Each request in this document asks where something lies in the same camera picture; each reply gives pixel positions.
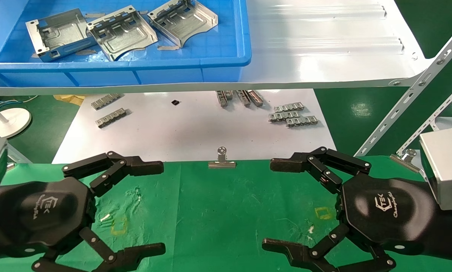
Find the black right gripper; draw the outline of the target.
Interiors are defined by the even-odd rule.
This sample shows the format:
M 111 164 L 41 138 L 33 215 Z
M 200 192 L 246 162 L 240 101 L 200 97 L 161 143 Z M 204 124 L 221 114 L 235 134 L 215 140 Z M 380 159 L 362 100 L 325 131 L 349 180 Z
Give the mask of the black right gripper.
M 426 182 L 403 178 L 353 177 L 343 185 L 330 169 L 356 176 L 369 174 L 371 164 L 326 147 L 290 158 L 273 158 L 273 172 L 309 173 L 330 193 L 339 194 L 341 222 L 313 248 L 301 243 L 263 239 L 262 249 L 286 256 L 292 267 L 311 272 L 390 272 L 396 261 L 384 250 L 422 253 L 439 205 Z M 348 236 L 372 260 L 334 267 L 325 256 Z

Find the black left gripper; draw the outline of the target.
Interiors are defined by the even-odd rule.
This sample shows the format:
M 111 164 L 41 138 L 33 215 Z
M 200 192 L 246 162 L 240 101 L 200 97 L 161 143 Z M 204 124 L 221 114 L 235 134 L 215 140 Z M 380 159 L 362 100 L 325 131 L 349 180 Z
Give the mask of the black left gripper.
M 45 253 L 31 266 L 34 272 L 82 272 L 56 263 L 82 240 L 103 259 L 93 272 L 132 272 L 143 258 L 163 255 L 164 243 L 127 247 L 113 252 L 89 227 L 94 221 L 95 197 L 127 176 L 158 175 L 161 161 L 144 162 L 139 156 L 114 151 L 65 165 L 61 181 L 29 181 L 0 186 L 0 258 L 27 258 Z M 78 179 L 100 173 L 90 188 Z

